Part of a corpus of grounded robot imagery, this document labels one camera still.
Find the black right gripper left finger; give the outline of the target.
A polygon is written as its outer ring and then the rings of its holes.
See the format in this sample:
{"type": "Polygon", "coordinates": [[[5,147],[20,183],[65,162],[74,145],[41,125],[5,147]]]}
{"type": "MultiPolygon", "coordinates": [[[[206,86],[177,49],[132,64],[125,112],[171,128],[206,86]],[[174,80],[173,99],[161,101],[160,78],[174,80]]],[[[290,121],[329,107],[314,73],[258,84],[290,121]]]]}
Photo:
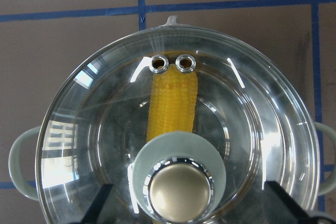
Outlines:
{"type": "Polygon", "coordinates": [[[73,224],[95,224],[98,223],[102,210],[107,202],[107,199],[113,189],[112,184],[103,184],[93,199],[91,205],[86,211],[84,217],[79,222],[73,224]]]}

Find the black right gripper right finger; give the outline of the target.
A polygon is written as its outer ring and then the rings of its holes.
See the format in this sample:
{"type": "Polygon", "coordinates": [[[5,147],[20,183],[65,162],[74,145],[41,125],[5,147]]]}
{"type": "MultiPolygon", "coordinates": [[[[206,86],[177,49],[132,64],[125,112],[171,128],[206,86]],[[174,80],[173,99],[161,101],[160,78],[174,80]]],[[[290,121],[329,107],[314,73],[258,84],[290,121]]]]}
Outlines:
{"type": "Polygon", "coordinates": [[[264,182],[264,213],[268,223],[335,223],[320,211],[306,211],[276,182],[264,182]]]}

